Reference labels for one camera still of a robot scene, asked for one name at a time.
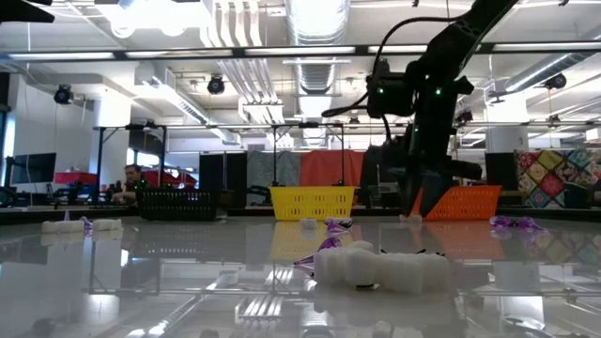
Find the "reflective table surface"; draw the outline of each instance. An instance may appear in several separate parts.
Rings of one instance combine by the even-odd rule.
[[[452,261],[449,293],[410,297],[324,288],[293,269],[322,225],[123,222],[88,237],[0,228],[0,337],[601,337],[596,224],[355,219],[346,244]]]

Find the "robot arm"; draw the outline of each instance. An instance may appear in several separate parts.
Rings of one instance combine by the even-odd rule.
[[[403,136],[388,138],[368,156],[389,168],[399,182],[402,209],[409,215],[424,187],[420,212],[427,216],[451,188],[453,177],[479,179],[478,164],[454,161],[447,156],[459,94],[471,94],[473,85],[459,76],[484,36],[518,0],[476,0],[466,14],[451,23],[428,44],[426,52],[408,64],[405,73],[391,72],[386,60],[368,84],[367,113],[411,116]]]

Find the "air duct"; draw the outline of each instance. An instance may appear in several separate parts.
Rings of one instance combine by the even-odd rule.
[[[344,43],[350,0],[286,0],[285,4],[291,44],[310,46]],[[334,65],[297,65],[295,70],[299,87],[310,95],[326,94],[336,72]]]
[[[581,39],[601,40],[601,25],[586,33]],[[539,85],[545,80],[575,66],[595,54],[596,52],[551,55],[536,63],[534,66],[522,71],[518,75],[509,78],[505,83],[505,90],[519,92],[534,85]]]

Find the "man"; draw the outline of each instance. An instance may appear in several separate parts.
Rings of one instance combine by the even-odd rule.
[[[142,180],[142,167],[138,164],[129,164],[125,166],[125,191],[113,195],[113,201],[116,203],[134,203],[135,186]]]

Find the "orange basket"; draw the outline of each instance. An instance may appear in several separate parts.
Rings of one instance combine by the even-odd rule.
[[[501,186],[453,187],[442,196],[425,218],[426,221],[476,221],[495,216]],[[420,214],[422,192],[417,196],[411,215]]]

